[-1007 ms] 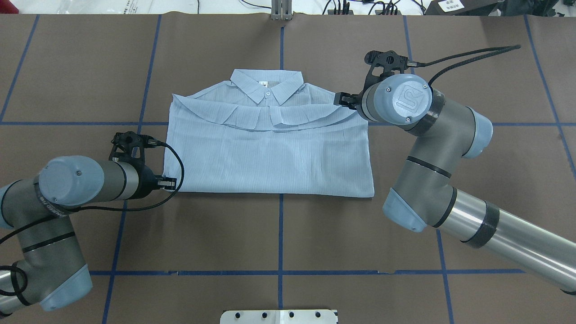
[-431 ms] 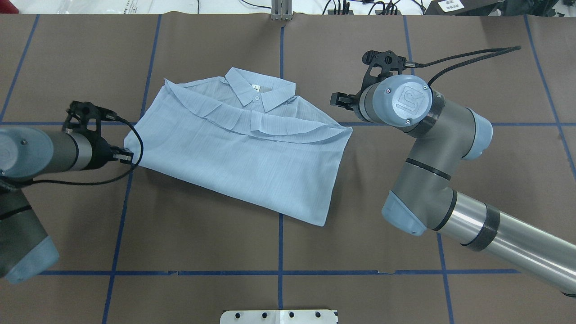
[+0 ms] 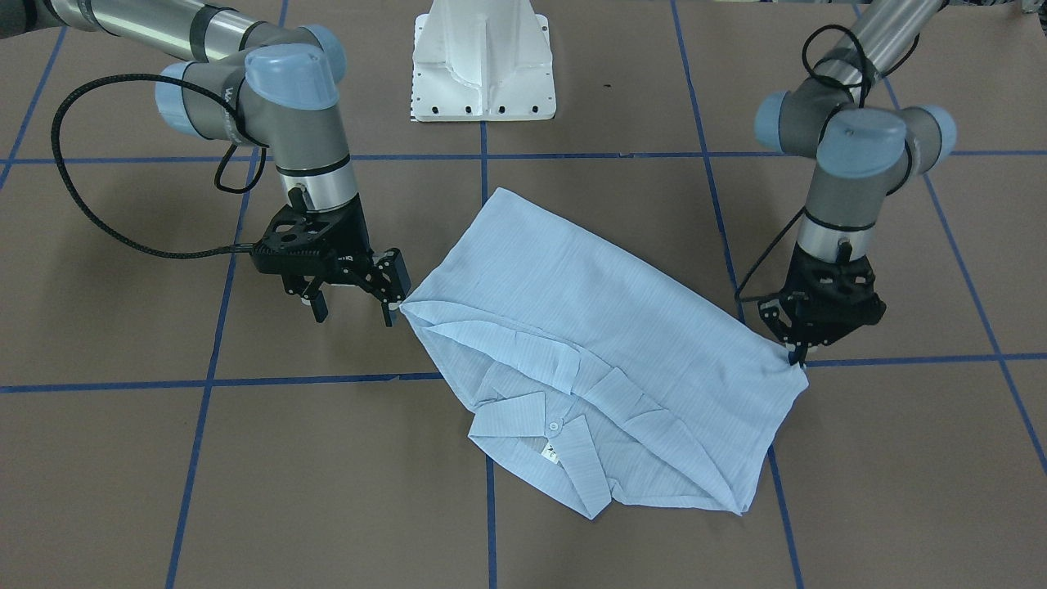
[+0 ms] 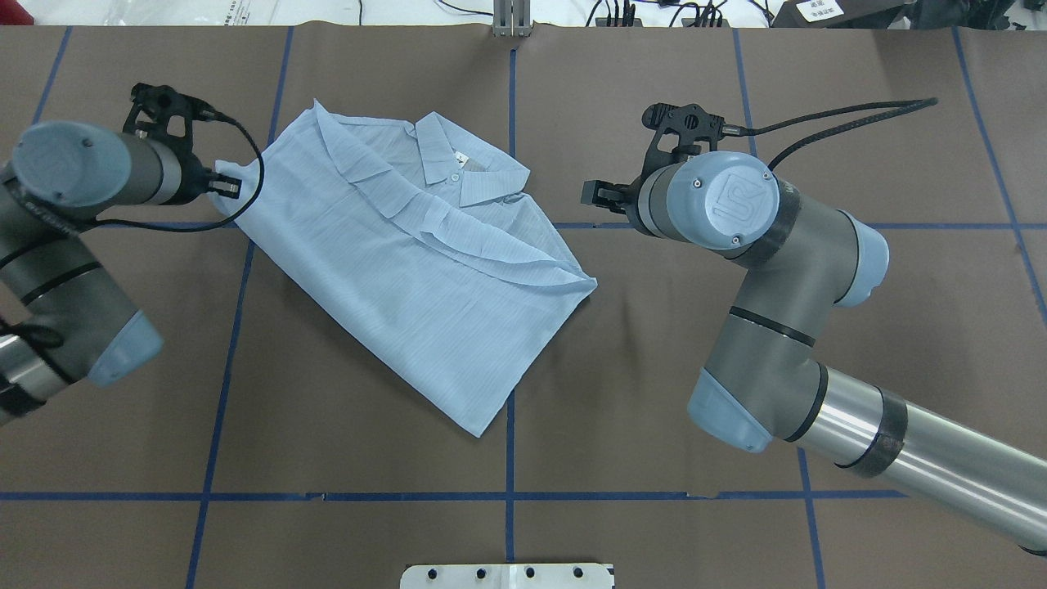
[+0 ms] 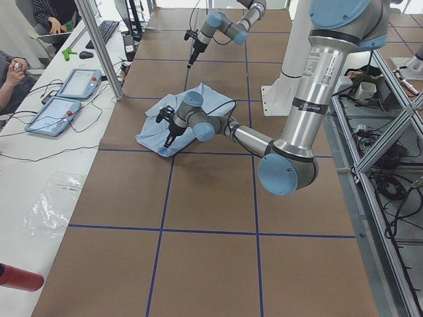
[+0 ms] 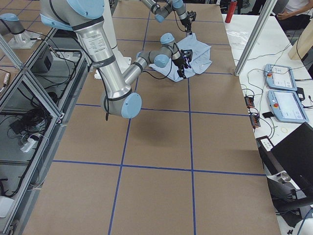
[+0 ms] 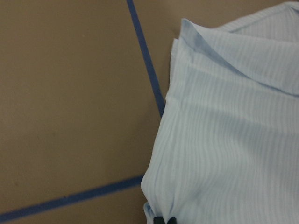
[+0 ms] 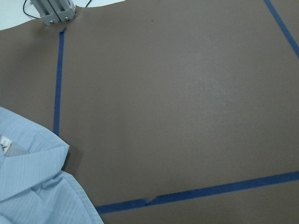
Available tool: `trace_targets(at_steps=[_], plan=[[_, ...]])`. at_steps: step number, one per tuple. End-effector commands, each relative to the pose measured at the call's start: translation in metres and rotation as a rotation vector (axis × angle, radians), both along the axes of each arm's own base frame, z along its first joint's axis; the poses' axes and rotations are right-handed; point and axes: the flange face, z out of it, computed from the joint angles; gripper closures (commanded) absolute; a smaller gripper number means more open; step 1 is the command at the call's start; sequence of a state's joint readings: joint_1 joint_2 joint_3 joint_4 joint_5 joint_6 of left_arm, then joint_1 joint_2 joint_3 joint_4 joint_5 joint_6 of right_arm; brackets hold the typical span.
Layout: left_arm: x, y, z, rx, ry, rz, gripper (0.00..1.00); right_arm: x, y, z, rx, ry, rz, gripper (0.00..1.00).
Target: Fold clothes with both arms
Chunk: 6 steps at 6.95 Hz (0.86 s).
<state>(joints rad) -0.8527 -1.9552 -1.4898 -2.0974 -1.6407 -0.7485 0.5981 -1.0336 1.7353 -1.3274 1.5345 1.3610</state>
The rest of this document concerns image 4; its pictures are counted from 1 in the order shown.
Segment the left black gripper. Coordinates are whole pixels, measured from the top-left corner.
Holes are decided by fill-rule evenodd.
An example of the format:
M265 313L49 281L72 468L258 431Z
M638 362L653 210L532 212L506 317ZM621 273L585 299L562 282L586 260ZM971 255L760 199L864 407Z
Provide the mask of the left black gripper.
M183 205L209 191L225 199L239 199L241 183L242 180L239 178L205 167L197 156L187 155L181 158L181 204Z

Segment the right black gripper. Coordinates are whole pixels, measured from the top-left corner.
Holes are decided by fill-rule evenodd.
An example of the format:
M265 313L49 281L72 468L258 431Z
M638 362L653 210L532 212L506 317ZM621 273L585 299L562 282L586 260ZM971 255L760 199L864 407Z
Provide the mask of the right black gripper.
M617 184L587 180L581 189L581 204L592 204L616 216L626 216L629 223L643 223L638 209L642 182Z

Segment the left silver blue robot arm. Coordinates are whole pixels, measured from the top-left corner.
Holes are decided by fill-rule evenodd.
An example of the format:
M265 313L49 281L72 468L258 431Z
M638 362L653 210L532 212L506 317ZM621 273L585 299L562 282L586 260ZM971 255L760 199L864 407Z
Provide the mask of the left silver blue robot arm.
M29 316L2 324L3 424L160 354L160 333L81 235L112 206L187 204L209 191L238 198L240 180L141 123L117 133L55 120L21 134L2 167L2 284Z

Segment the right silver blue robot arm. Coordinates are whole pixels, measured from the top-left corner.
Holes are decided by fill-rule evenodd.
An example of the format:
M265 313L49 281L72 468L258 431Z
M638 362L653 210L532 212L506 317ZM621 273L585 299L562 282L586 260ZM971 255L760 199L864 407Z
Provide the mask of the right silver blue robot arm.
M830 313L885 279L879 232L734 151L656 164L631 184L591 180L581 202L744 269L688 402L704 432L747 452L795 443L1045 556L1043 459L815 360Z

